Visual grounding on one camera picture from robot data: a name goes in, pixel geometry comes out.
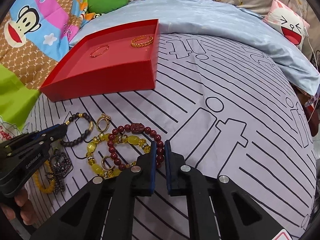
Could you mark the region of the left hand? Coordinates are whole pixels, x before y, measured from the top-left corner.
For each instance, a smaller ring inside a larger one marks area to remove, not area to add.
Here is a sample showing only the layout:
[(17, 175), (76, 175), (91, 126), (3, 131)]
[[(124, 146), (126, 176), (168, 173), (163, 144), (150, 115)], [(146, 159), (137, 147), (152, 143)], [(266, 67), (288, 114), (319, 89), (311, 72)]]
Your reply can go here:
[[(32, 202), (29, 199), (28, 191), (25, 187), (22, 187), (16, 194), (15, 203), (20, 207), (20, 216), (23, 219), (23, 223), (25, 225), (33, 225), (37, 221), (37, 217)], [(1, 209), (8, 220), (16, 218), (15, 211), (6, 204), (1, 203)]]

